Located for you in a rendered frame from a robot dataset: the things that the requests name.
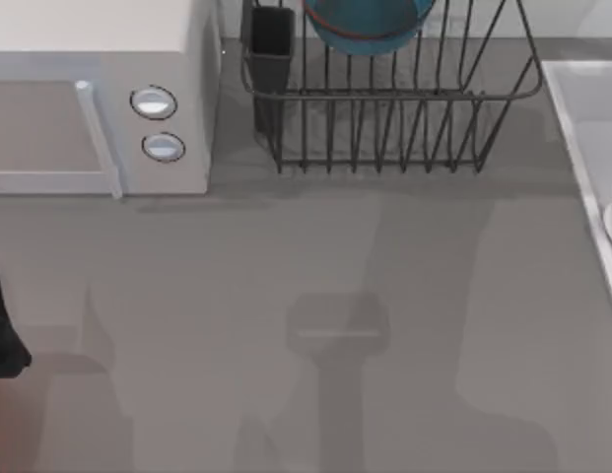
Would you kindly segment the small round microwave knob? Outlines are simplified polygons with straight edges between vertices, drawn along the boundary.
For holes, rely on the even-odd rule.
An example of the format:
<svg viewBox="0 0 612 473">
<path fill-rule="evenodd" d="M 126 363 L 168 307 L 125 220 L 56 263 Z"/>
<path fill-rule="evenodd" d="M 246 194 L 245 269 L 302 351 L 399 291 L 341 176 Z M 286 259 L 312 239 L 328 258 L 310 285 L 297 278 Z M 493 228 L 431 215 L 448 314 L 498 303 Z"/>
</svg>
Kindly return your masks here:
<svg viewBox="0 0 612 473">
<path fill-rule="evenodd" d="M 144 137 L 141 147 L 148 158 L 159 163 L 174 163 L 180 160 L 186 151 L 184 142 L 167 132 Z"/>
</svg>

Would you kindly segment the dark cutlery holder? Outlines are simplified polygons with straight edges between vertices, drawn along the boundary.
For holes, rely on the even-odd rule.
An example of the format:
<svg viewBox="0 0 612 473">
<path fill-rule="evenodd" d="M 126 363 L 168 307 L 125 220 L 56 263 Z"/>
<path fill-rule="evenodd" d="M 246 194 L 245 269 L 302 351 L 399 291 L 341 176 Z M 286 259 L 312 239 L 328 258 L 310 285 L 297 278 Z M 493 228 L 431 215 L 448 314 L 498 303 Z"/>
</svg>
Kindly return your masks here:
<svg viewBox="0 0 612 473">
<path fill-rule="evenodd" d="M 242 0 L 240 40 L 249 53 L 247 66 L 257 92 L 279 96 L 286 93 L 294 57 L 295 26 L 292 8 Z"/>
</svg>

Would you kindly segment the large round microwave knob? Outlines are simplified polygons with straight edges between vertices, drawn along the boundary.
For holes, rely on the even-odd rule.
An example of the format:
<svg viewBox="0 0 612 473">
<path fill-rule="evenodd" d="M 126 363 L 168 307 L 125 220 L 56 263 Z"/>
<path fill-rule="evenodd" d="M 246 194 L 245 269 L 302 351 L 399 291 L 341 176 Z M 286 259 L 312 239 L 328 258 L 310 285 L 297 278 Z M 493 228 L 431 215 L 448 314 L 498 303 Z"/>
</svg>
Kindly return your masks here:
<svg viewBox="0 0 612 473">
<path fill-rule="evenodd" d="M 148 120 L 166 120 L 177 111 L 174 94 L 156 85 L 133 91 L 130 105 L 139 116 Z"/>
</svg>

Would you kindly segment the blue bowl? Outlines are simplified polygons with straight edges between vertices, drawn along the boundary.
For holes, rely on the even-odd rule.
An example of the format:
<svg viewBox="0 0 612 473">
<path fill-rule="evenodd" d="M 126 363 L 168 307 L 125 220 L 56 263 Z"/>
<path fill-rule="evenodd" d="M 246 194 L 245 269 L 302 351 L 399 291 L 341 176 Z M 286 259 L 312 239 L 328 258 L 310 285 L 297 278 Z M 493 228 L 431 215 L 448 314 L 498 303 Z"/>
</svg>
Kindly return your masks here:
<svg viewBox="0 0 612 473">
<path fill-rule="evenodd" d="M 317 36 L 348 55 L 387 54 L 420 31 L 437 0 L 302 0 Z"/>
</svg>

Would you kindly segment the pale microwave oven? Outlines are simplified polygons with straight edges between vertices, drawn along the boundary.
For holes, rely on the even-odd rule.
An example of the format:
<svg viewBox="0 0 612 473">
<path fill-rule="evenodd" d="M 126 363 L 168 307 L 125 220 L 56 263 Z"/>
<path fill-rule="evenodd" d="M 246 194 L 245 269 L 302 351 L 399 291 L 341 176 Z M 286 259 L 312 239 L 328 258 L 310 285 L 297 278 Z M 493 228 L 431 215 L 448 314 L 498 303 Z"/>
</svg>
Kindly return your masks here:
<svg viewBox="0 0 612 473">
<path fill-rule="evenodd" d="M 203 194 L 217 121 L 217 0 L 0 0 L 0 194 Z M 130 94 L 172 92 L 148 120 Z M 159 163 L 144 137 L 185 155 Z"/>
</svg>

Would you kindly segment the white sink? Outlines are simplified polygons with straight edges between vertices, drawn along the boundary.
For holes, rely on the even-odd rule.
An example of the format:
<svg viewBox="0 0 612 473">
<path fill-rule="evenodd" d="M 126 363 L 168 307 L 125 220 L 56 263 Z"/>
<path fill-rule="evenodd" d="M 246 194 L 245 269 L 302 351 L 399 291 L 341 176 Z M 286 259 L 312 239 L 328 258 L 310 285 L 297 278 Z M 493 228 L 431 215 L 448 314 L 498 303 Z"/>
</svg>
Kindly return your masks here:
<svg viewBox="0 0 612 473">
<path fill-rule="evenodd" d="M 612 302 L 612 60 L 544 60 L 542 71 Z"/>
</svg>

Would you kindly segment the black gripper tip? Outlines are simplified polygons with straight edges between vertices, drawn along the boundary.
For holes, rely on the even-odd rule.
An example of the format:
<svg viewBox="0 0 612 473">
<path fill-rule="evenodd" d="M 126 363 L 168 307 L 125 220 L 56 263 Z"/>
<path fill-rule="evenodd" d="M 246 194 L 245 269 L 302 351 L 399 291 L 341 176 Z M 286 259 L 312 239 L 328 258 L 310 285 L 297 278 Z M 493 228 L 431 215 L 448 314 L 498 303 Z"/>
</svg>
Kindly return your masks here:
<svg viewBox="0 0 612 473">
<path fill-rule="evenodd" d="M 18 377 L 32 361 L 31 352 L 12 324 L 0 281 L 0 379 Z"/>
</svg>

